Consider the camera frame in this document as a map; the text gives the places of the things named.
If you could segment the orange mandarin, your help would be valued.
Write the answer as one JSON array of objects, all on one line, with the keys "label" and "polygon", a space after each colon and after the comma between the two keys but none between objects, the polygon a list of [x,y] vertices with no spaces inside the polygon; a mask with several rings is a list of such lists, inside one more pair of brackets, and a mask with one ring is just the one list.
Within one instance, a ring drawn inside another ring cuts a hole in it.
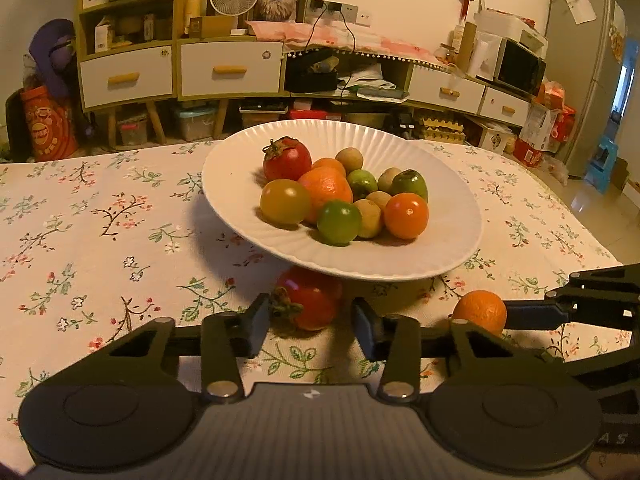
[{"label": "orange mandarin", "polygon": [[451,317],[467,320],[489,333],[500,336],[506,327],[508,311],[506,304],[493,292],[474,290],[459,299]]}]

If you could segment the pale yellow round fruit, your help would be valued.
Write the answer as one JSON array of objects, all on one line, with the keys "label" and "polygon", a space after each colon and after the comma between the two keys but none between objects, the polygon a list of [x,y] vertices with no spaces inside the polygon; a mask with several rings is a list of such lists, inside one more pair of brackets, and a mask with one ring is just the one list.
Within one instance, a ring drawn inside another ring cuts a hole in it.
[{"label": "pale yellow round fruit", "polygon": [[401,173],[401,170],[397,167],[390,167],[386,169],[378,177],[378,189],[387,194],[390,194],[390,188],[393,185],[393,180]]}]

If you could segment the green tomato alone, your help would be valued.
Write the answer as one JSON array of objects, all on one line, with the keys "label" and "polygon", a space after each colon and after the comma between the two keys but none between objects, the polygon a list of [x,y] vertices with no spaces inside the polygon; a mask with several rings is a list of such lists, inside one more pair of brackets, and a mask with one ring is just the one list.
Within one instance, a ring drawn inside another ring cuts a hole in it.
[{"label": "green tomato alone", "polygon": [[330,200],[320,209],[316,225],[327,243],[345,246],[358,236],[361,214],[352,203],[344,200]]}]

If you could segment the large orange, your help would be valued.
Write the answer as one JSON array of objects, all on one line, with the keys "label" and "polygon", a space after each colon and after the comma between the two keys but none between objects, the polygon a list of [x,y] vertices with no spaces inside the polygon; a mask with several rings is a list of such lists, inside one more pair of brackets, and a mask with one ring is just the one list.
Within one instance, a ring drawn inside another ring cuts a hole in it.
[{"label": "large orange", "polygon": [[306,215],[305,221],[315,224],[320,209],[330,200],[344,200],[352,203],[352,189],[347,179],[330,168],[311,169],[303,174],[297,182],[306,188],[311,200],[311,210]]}]

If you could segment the small orange tomato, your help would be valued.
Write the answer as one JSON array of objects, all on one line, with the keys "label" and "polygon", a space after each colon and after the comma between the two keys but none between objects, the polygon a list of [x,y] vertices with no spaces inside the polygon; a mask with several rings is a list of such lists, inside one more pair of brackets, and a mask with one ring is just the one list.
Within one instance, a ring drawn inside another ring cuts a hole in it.
[{"label": "small orange tomato", "polygon": [[335,158],[331,158],[331,157],[323,157],[323,158],[320,158],[320,159],[316,160],[312,164],[311,168],[312,169],[330,168],[332,170],[335,170],[339,174],[341,174],[343,177],[346,176],[346,169],[343,166],[343,164],[341,162],[339,162],[338,160],[336,160]]}]

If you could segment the small yellow longan fruit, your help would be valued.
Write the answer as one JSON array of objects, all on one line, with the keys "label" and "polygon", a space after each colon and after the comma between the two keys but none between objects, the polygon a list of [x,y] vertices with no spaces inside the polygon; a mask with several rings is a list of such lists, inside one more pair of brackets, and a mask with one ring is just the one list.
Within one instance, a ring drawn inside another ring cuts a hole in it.
[{"label": "small yellow longan fruit", "polygon": [[346,174],[359,170],[363,167],[363,156],[359,150],[353,148],[343,148],[335,155],[335,159],[343,166]]}]

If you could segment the tan round longan fruit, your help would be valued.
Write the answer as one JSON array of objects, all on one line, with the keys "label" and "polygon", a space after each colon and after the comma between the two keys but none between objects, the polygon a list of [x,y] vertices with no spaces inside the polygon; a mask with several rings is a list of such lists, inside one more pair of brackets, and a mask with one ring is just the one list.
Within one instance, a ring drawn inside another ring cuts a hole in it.
[{"label": "tan round longan fruit", "polygon": [[358,237],[363,240],[372,240],[372,238],[377,237],[384,226],[382,209],[367,198],[357,200],[354,206],[360,212],[361,217]]}]

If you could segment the wooden shelf cabinet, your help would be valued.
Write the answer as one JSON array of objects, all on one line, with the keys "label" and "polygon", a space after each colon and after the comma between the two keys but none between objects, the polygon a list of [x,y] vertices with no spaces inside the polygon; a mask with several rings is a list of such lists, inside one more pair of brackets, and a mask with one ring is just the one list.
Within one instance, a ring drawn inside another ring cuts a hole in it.
[{"label": "wooden shelf cabinet", "polygon": [[82,109],[106,117],[110,148],[123,148],[126,112],[146,117],[166,142],[158,103],[178,96],[178,39],[186,0],[76,0]]}]

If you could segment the dark red tomato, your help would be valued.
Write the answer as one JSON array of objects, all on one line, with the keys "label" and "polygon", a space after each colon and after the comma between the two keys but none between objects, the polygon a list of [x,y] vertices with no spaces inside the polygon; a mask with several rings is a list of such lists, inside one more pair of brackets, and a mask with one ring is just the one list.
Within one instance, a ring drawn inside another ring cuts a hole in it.
[{"label": "dark red tomato", "polygon": [[342,298],[339,278],[300,266],[286,270],[270,295],[272,312],[305,332],[318,332],[331,325]]}]

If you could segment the large red tomato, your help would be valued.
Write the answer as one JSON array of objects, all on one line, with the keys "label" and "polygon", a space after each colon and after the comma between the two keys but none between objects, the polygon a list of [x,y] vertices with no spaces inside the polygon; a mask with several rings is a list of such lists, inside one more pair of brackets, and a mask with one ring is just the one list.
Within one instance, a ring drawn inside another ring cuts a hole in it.
[{"label": "large red tomato", "polygon": [[311,170],[311,157],[306,146],[290,136],[271,140],[262,152],[262,171],[268,181],[288,179],[297,181]]}]

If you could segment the clear plastic storage bin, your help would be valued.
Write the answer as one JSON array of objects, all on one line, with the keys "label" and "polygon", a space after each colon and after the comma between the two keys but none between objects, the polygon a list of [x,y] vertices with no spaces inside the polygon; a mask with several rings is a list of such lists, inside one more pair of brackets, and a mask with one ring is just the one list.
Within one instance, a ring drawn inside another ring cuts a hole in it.
[{"label": "clear plastic storage bin", "polygon": [[175,109],[180,136],[188,142],[210,138],[213,135],[216,106]]}]

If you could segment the yellow-brown tomato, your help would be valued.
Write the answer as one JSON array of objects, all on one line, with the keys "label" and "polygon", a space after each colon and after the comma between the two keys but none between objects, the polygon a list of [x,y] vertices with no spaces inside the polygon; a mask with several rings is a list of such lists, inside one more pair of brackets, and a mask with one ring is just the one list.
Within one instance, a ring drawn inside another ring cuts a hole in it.
[{"label": "yellow-brown tomato", "polygon": [[272,180],[262,189],[259,209],[272,223],[282,226],[299,224],[311,211],[311,199],[306,188],[290,179]]}]

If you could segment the small green tomato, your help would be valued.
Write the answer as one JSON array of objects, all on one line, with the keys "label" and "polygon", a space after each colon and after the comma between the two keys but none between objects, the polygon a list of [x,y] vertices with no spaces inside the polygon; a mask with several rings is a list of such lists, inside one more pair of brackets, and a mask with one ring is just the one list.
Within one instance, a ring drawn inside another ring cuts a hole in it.
[{"label": "small green tomato", "polygon": [[356,169],[347,175],[347,182],[352,189],[354,201],[362,200],[378,189],[378,181],[368,170]]}]

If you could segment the green oval fruit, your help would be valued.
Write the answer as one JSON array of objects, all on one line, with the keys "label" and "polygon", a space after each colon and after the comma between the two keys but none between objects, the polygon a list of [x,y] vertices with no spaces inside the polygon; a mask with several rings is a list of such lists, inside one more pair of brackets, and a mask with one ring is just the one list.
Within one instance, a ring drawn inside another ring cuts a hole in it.
[{"label": "green oval fruit", "polygon": [[394,177],[388,192],[391,196],[412,193],[420,196],[425,203],[428,202],[428,191],[424,177],[419,171],[413,169],[401,171]]}]

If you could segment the black microwave oven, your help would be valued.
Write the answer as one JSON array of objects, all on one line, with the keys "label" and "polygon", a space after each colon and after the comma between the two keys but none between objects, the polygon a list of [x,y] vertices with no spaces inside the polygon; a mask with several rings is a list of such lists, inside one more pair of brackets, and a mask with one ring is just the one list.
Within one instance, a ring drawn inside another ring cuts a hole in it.
[{"label": "black microwave oven", "polygon": [[537,94],[547,64],[538,55],[510,38],[502,38],[494,81],[514,91]]}]

